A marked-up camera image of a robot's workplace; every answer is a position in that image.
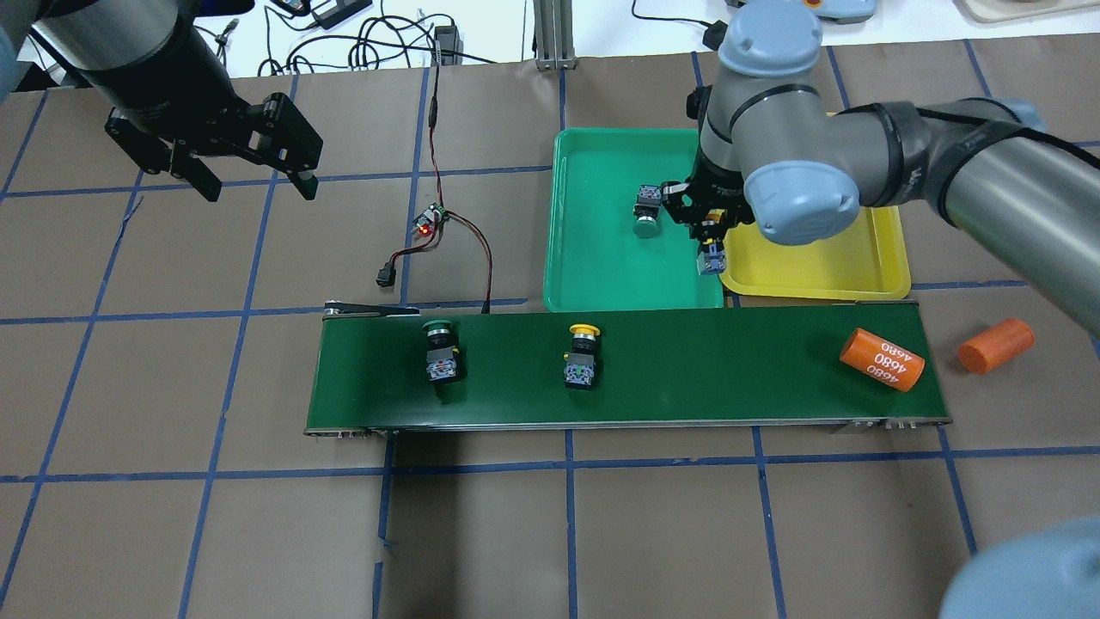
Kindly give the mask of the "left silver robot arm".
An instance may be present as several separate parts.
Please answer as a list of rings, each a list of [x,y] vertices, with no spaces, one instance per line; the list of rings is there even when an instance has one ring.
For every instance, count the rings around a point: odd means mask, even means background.
[[[58,57],[113,104],[105,133],[142,172],[168,173],[217,201],[209,157],[232,156],[287,176],[314,200],[323,140],[287,93],[244,101],[193,24],[184,1],[4,1],[3,93],[16,47],[42,33]]]

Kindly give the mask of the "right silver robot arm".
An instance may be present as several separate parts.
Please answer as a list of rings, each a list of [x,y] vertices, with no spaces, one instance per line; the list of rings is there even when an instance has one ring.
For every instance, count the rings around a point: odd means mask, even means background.
[[[914,287],[952,423],[755,431],[773,548],[769,612],[937,616],[956,573],[978,606],[1046,585],[1038,556],[993,549],[1097,516],[1097,161],[1045,139],[1036,111],[987,97],[974,56],[919,102],[858,93],[804,1],[732,8],[688,66],[698,151],[663,209],[718,235],[818,248],[856,215],[902,209]],[[978,584],[974,576],[983,581]]]

